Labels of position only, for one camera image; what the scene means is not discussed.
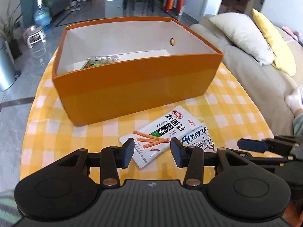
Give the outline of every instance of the sofa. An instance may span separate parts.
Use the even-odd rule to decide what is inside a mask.
[[[242,85],[256,104],[274,135],[293,135],[293,113],[284,98],[303,85],[303,47],[282,29],[276,27],[291,49],[297,72],[290,77],[272,65],[260,66],[249,54],[238,48],[205,15],[191,29],[223,52],[222,63]]]

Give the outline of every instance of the white stool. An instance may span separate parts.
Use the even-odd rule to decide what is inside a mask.
[[[34,38],[36,36],[40,36],[40,39],[31,43],[31,38]],[[28,37],[27,45],[30,49],[33,48],[33,44],[35,44],[36,42],[39,42],[39,41],[42,41],[43,43],[46,42],[46,35],[44,33],[43,26],[39,26],[36,29],[34,29],[33,31],[31,31],[30,33],[28,33],[27,37]]]

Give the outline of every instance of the plant pot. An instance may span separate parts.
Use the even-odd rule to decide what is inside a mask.
[[[22,55],[22,53],[20,52],[20,49],[19,49],[17,39],[14,39],[9,43],[9,49],[12,53],[12,56],[13,56],[14,60]]]

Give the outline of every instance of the plastic bottle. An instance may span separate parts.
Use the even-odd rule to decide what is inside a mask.
[[[38,10],[34,14],[36,26],[43,26],[44,31],[51,28],[51,15],[49,9],[43,6],[42,0],[37,0]]]

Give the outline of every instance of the yellow pillow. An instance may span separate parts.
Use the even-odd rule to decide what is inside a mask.
[[[297,71],[294,55],[289,49],[287,43],[283,40],[279,31],[268,18],[257,10],[252,9],[252,15],[257,27],[262,32],[263,36],[274,52],[275,61],[272,65],[275,68],[286,72],[290,76],[294,76]]]

